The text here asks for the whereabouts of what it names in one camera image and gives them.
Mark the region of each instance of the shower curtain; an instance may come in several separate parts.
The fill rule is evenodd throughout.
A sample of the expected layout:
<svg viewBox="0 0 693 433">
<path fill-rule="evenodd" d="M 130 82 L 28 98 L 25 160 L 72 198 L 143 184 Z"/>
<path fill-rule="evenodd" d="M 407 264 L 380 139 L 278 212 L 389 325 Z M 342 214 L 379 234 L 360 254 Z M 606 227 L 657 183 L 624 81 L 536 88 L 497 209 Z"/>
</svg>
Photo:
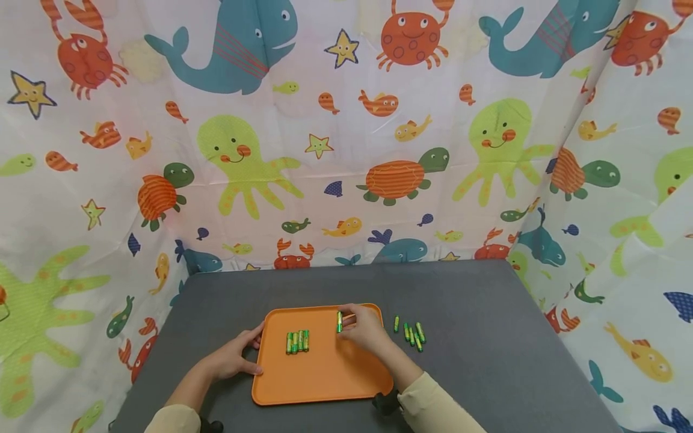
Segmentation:
<svg viewBox="0 0 693 433">
<path fill-rule="evenodd" d="M 190 274 L 471 259 L 690 429 L 690 0 L 0 11 L 2 431 L 105 431 Z"/>
</svg>

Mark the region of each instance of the turtle shell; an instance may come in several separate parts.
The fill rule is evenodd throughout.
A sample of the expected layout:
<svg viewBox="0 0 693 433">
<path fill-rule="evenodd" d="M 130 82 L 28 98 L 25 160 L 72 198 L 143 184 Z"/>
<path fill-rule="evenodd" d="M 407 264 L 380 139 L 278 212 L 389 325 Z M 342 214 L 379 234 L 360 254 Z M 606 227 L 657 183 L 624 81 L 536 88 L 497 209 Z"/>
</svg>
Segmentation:
<svg viewBox="0 0 693 433">
<path fill-rule="evenodd" d="M 585 184 L 585 172 L 572 154 L 566 148 L 561 148 L 559 158 L 551 176 L 551 182 L 561 191 L 572 194 Z"/>
<path fill-rule="evenodd" d="M 165 177 L 159 175 L 147 175 L 142 180 L 144 185 L 137 194 L 139 210 L 145 220 L 154 221 L 175 205 L 175 188 Z"/>
<path fill-rule="evenodd" d="M 413 161 L 390 161 L 371 168 L 366 185 L 373 194 L 383 198 L 401 198 L 419 187 L 423 167 Z"/>
</svg>

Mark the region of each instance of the gray table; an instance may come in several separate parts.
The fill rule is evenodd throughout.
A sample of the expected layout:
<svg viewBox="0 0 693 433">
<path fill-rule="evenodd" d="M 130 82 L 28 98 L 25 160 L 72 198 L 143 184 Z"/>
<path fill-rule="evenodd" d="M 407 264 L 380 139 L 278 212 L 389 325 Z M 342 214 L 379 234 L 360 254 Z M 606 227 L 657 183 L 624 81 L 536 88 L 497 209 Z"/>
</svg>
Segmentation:
<svg viewBox="0 0 693 433">
<path fill-rule="evenodd" d="M 508 263 L 466 260 L 192 276 L 112 433 L 144 431 L 191 366 L 270 310 L 348 302 L 380 306 L 394 341 L 488 433 L 621 432 Z M 395 314 L 423 324 L 423 353 L 392 332 Z M 231 433 L 411 431 L 370 400 L 259 407 L 251 385 L 217 384 L 203 415 Z"/>
</svg>

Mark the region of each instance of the beige sleeve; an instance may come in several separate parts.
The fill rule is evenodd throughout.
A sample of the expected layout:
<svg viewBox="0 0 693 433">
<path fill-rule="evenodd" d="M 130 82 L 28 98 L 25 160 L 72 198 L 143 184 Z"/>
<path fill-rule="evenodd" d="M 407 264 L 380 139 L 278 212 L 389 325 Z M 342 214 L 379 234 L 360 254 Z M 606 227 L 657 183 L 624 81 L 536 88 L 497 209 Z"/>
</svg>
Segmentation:
<svg viewBox="0 0 693 433">
<path fill-rule="evenodd" d="M 397 398 L 415 433 L 486 433 L 428 373 Z"/>
<path fill-rule="evenodd" d="M 200 433 L 200 416 L 186 405 L 162 407 L 144 433 Z"/>
</svg>

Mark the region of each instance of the left hand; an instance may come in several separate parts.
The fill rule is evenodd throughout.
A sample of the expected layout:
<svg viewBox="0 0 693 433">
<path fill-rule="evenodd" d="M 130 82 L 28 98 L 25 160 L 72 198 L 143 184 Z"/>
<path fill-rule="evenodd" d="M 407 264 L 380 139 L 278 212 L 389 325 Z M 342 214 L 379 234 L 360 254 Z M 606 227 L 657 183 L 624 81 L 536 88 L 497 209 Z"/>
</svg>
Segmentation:
<svg viewBox="0 0 693 433">
<path fill-rule="evenodd" d="M 200 363 L 212 374 L 214 380 L 228 379 L 238 373 L 262 374 L 262 367 L 243 358 L 243 349 L 252 346 L 260 349 L 265 322 L 253 330 L 244 330 L 236 338 L 208 355 Z"/>
</svg>

